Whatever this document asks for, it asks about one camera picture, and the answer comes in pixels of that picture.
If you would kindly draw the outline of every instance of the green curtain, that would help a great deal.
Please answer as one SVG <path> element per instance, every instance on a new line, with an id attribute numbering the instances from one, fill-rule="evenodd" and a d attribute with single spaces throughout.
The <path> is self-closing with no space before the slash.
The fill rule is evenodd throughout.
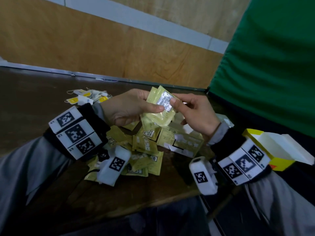
<path id="1" fill-rule="evenodd" d="M 252 0 L 210 91 L 315 137 L 315 0 Z"/>

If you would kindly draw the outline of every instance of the yellow box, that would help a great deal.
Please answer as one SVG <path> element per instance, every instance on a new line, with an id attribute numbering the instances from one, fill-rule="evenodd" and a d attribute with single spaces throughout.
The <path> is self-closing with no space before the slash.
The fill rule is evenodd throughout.
<path id="1" fill-rule="evenodd" d="M 266 152 L 267 156 L 271 159 L 269 162 L 269 165 L 271 166 L 273 170 L 284 171 L 286 168 L 288 168 L 290 165 L 292 165 L 295 162 L 295 160 L 282 159 L 282 158 L 274 157 L 273 155 L 271 155 L 270 152 L 267 151 L 260 144 L 260 142 L 255 138 L 255 135 L 259 136 L 262 133 L 263 131 L 247 128 L 243 132 L 243 136 L 249 137 L 258 147 L 260 147 L 264 152 Z"/>

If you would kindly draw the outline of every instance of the plywood panel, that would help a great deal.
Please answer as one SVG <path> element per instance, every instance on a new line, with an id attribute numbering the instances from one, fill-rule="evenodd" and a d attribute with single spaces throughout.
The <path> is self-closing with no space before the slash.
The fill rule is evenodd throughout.
<path id="1" fill-rule="evenodd" d="M 0 0 L 9 62 L 207 88 L 222 54 L 45 0 Z"/>
<path id="2" fill-rule="evenodd" d="M 229 42 L 250 0 L 113 0 Z"/>

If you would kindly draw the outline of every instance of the wooden table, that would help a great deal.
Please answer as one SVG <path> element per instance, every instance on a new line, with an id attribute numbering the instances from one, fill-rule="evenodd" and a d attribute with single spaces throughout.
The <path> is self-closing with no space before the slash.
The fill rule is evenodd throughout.
<path id="1" fill-rule="evenodd" d="M 13 147 L 18 147 L 40 136 L 48 127 L 49 120 L 70 107 L 69 104 L 64 103 L 65 99 L 71 97 L 66 93 L 68 90 L 88 87 L 107 90 L 110 94 L 117 95 L 131 88 L 146 90 L 151 88 L 151 86 L 140 84 L 107 83 L 32 71 L 29 71 L 27 75 L 12 73 L 2 68 L 0 71 L 2 71 L 3 85 L 10 86 L 3 91 L 7 91 L 7 94 L 11 96 L 11 99 L 3 102 L 2 106 L 7 115 L 12 116 L 7 122 L 0 123 L 2 124 L 0 127 L 4 129 L 4 132 L 7 132 L 6 129 L 11 129 L 11 132 L 12 129 L 16 131 L 23 129 L 19 135 L 8 131 L 7 136 L 2 136 L 6 141 L 4 144 L 0 139 L 2 151 L 9 151 Z M 181 89 L 168 90 L 177 93 L 193 92 Z M 16 121 L 17 113 L 20 118 L 24 118 L 24 121 Z M 159 150 L 164 151 L 160 176 L 152 174 L 148 177 L 120 176 L 115 187 L 83 180 L 89 168 L 85 162 L 76 161 L 21 214 L 15 217 L 16 225 L 23 228 L 25 232 L 35 230 L 58 235 L 109 218 L 125 216 L 146 207 L 198 195 L 199 190 L 195 183 L 187 185 L 174 167 L 175 159 L 183 159 L 180 164 L 185 165 L 186 175 L 189 175 L 188 163 L 191 159 L 163 147 L 159 147 Z"/>

